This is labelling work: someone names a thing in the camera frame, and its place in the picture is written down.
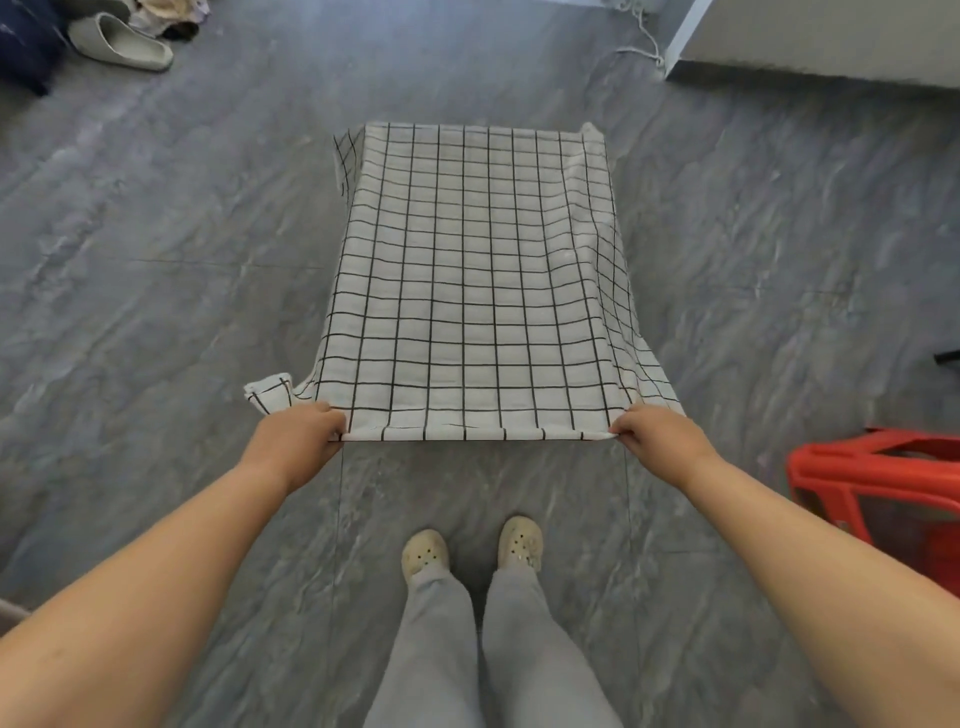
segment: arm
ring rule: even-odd
[[[960,725],[960,599],[725,462],[683,415],[635,405],[611,432],[743,559],[859,725]]]
[[[239,464],[0,641],[0,724],[158,725],[260,531],[339,449],[325,403],[260,422]]]

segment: red plastic chair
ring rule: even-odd
[[[960,437],[878,429],[797,448],[786,469],[793,499],[872,546],[863,496],[933,507],[960,520]],[[960,522],[925,526],[919,570],[960,596]]]

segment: dark blue bag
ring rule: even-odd
[[[50,0],[0,0],[0,76],[46,94],[66,49],[64,30]]]

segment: gray pants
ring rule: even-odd
[[[507,726],[622,728],[583,654],[550,617],[537,574],[499,570],[483,651]],[[416,574],[365,728],[482,728],[477,635],[467,589],[449,571]]]

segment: forearm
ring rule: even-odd
[[[726,463],[683,490],[863,726],[960,722],[960,601]]]
[[[0,641],[0,723],[151,725],[286,484],[230,471]]]

